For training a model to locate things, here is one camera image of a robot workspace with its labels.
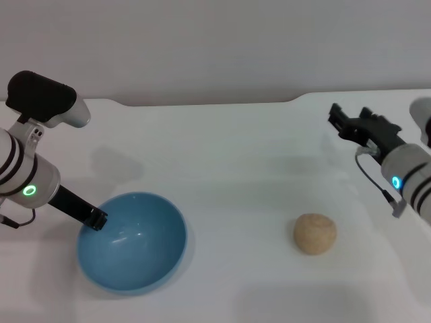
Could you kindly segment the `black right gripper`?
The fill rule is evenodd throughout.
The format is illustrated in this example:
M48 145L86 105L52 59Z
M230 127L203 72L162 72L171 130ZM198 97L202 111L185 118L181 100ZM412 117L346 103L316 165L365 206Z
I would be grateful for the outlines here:
M388 155L405 144L398 135L401 127L389 122L371 109L363 107L359 118L350 118L341 106L333 103L329 111L329 123L339 132L339 136L362 147L370 141L379 151L379 155Z

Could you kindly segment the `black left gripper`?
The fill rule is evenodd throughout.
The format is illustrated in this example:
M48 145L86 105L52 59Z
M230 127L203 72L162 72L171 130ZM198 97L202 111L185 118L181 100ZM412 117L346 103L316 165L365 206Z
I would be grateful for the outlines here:
M100 231L107 221L108 215L104 211L97 208L93 209L91 204L62 185L59 186L48 203L95 231Z

